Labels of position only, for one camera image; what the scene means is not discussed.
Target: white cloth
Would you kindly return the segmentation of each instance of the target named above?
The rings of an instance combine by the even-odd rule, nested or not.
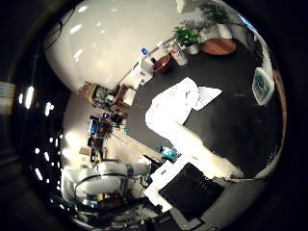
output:
[[[192,79],[185,78],[152,100],[145,114],[145,123],[151,130],[168,139],[178,152],[189,158],[189,162],[208,178],[230,178],[232,175],[243,177],[239,168],[213,154],[203,145],[198,135],[182,125],[192,108],[202,109],[219,94],[221,90],[198,87]]]
[[[167,125],[183,124],[192,108],[200,110],[221,94],[221,90],[198,87],[189,77],[164,90],[153,100],[145,114],[145,123],[157,134],[167,138]]]

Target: round wooden table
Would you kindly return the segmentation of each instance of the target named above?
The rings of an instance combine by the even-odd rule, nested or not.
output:
[[[229,38],[211,38],[201,46],[201,50],[209,55],[228,55],[234,52],[237,45]]]

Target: green plant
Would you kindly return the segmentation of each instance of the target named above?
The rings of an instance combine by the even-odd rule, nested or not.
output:
[[[180,24],[185,27],[188,28],[190,30],[195,30],[197,32],[202,31],[203,29],[209,29],[212,26],[212,22],[209,22],[207,20],[198,20],[198,21],[194,21],[194,20],[184,20],[181,21]]]
[[[199,6],[199,9],[201,10],[201,16],[204,20],[220,24],[229,23],[228,12],[223,6],[206,2]]]
[[[196,30],[192,30],[185,27],[175,27],[174,38],[181,46],[185,45],[186,47],[198,44],[199,34]]]

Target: white pot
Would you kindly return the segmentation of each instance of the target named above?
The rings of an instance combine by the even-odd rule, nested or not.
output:
[[[187,47],[187,52],[191,55],[196,55],[199,53],[199,50],[199,44],[194,44]]]
[[[229,28],[224,24],[218,24],[219,36],[223,39],[231,39],[232,34]]]

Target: potted plant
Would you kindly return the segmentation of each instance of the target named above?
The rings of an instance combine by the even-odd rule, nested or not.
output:
[[[218,25],[220,36],[225,39],[231,39],[232,35],[226,24],[230,23],[228,11],[219,4],[206,2],[199,6],[203,20]]]
[[[198,38],[199,33],[196,30],[192,30],[186,27],[175,27],[174,38],[181,45],[187,48],[187,51],[191,55],[195,55],[199,52]]]
[[[217,26],[208,20],[184,20],[180,24],[191,30],[196,30],[199,33],[199,43],[219,37]]]

